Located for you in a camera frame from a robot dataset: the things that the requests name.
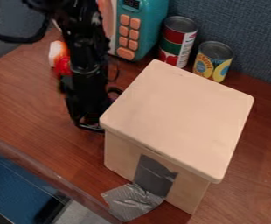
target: wooden table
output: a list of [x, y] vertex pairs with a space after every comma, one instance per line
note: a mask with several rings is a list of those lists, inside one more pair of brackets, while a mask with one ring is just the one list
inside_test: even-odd
[[[67, 114], [47, 60], [49, 43], [59, 37], [49, 31], [41, 42], [0, 59], [0, 141], [16, 149], [0, 142], [0, 152], [108, 216], [87, 197], [105, 204], [100, 194], [127, 180], [103, 165], [103, 135], [77, 129]], [[126, 88], [150, 59], [118, 61], [122, 74], [111, 85]], [[130, 223], [271, 223], [271, 85], [233, 71], [224, 84], [254, 96], [255, 103], [223, 182], [210, 186], [192, 217], [165, 202]]]

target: metal can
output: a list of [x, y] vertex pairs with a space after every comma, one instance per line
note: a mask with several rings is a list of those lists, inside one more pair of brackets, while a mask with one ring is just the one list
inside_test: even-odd
[[190, 18], [167, 17], [164, 20], [159, 59], [175, 67], [185, 67], [197, 32], [198, 26]]
[[199, 46], [193, 73], [221, 82], [233, 60], [233, 51], [223, 43], [206, 41]]

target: wooden box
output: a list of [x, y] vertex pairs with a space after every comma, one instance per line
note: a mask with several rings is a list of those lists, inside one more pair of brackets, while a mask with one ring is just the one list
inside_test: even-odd
[[166, 198], [193, 214], [226, 174], [254, 98], [153, 60], [102, 115], [105, 166], [132, 181], [142, 154], [178, 172]]

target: yellow can label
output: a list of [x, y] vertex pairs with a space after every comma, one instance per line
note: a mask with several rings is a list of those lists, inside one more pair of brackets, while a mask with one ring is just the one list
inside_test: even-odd
[[221, 82], [225, 79], [231, 62], [232, 59], [209, 59], [200, 52], [197, 55], [195, 65], [193, 67], [193, 73], [207, 79], [213, 79], [216, 82]]
[[206, 78], [210, 78], [212, 76], [213, 64], [201, 52], [197, 55], [196, 62], [193, 68], [193, 73]]
[[220, 64], [219, 66], [217, 66], [213, 72], [212, 78], [216, 81], [216, 82], [221, 82], [225, 79], [226, 74], [229, 70], [229, 66], [231, 65], [232, 60], [229, 59], [225, 62], [223, 62], [223, 64]]

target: orange button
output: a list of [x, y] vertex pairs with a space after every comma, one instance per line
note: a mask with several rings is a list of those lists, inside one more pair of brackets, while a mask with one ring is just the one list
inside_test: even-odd
[[134, 41], [134, 40], [129, 41], [129, 49], [136, 51], [138, 46], [139, 46], [139, 44], [136, 41]]
[[130, 27], [138, 30], [140, 29], [141, 26], [141, 19], [137, 18], [137, 17], [133, 17], [130, 19]]
[[121, 46], [127, 46], [127, 43], [128, 43], [128, 40], [126, 38], [124, 38], [124, 37], [119, 38], [119, 44]]
[[140, 36], [140, 32], [135, 31], [135, 30], [130, 30], [129, 31], [129, 37], [133, 40], [138, 40]]
[[130, 51], [129, 49], [119, 47], [117, 50], [117, 53], [120, 57], [126, 59], [126, 60], [132, 60], [135, 58], [135, 53]]
[[120, 15], [120, 23], [122, 25], [129, 25], [129, 16], [125, 14]]
[[120, 26], [119, 28], [119, 33], [124, 36], [127, 37], [129, 35], [129, 28], [125, 27], [125, 26]]

